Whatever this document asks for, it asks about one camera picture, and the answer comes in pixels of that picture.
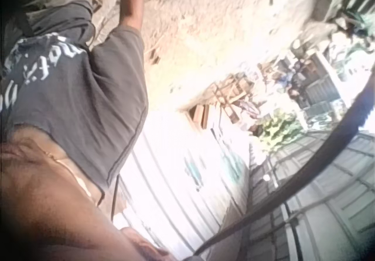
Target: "wall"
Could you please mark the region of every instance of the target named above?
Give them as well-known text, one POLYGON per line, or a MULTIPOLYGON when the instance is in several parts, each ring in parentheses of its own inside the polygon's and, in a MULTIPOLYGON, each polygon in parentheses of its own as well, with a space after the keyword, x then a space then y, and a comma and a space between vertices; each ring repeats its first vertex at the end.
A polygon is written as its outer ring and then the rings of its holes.
POLYGON ((115 225, 134 227, 178 260, 246 211, 244 163, 211 131, 196 129, 186 114, 150 112, 120 174, 127 207, 115 216, 115 225))
MULTIPOLYGON (((267 167, 274 171, 274 183, 282 184, 298 171, 328 135, 309 132, 273 154, 267 167)), ((301 212, 295 229, 304 260, 351 260, 370 245, 375 234, 374 151, 374 137, 358 134, 323 173, 286 202, 292 213, 301 212)), ((293 238, 289 233, 288 240, 293 238)))

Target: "wooden board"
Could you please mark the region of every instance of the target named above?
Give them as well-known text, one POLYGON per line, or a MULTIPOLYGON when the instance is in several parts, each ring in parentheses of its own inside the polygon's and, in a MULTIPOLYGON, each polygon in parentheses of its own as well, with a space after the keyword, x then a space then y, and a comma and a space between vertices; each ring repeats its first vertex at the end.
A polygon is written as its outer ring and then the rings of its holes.
POLYGON ((194 113, 193 122, 198 124, 199 126, 202 124, 202 118, 204 113, 204 106, 197 105, 194 113))
POLYGON ((214 105, 209 105, 208 107, 208 117, 206 129, 211 129, 214 127, 216 122, 216 109, 214 105))
POLYGON ((203 119, 202 119, 202 128, 203 129, 207 128, 207 122, 209 120, 209 108, 210 108, 210 105, 204 106, 204 113, 203 113, 203 119))

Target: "dust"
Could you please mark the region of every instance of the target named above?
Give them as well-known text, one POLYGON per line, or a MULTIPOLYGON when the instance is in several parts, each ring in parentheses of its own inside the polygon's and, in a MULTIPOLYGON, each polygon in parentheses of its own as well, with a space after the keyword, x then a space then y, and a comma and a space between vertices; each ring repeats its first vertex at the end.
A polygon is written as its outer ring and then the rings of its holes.
MULTIPOLYGON (((150 109, 185 107, 246 62, 274 59, 316 0, 146 0, 142 37, 150 109)), ((118 23, 113 17, 101 40, 118 23)))

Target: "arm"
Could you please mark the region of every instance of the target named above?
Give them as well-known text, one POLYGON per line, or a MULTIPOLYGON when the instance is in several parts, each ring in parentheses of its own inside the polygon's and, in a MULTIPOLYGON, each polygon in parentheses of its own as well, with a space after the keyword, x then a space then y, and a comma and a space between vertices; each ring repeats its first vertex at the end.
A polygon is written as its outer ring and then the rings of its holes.
POLYGON ((140 31, 142 28, 144 3, 145 0, 121 0, 119 25, 130 26, 140 31))

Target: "black cable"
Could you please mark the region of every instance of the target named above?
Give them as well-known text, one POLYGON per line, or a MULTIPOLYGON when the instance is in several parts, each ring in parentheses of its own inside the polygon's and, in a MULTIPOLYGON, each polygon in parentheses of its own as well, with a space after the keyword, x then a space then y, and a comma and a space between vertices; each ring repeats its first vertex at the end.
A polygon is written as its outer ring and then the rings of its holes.
POLYGON ((365 123, 367 116, 374 108, 374 67, 372 70, 372 75, 366 86, 349 108, 344 118, 303 168, 296 172, 276 192, 271 193, 267 198, 255 205, 242 219, 231 224, 222 232, 217 233, 206 241, 194 255, 200 255, 215 243, 222 241, 248 224, 260 219, 276 207, 279 207, 284 201, 287 201, 307 186, 333 162, 358 133, 358 128, 365 123))
POLYGON ((113 217, 115 216, 115 208, 116 208, 116 199, 117 199, 117 190, 118 190, 119 180, 120 180, 120 174, 118 174, 117 177, 116 177, 115 191, 113 193, 113 200, 112 200, 111 222, 113 222, 113 217))

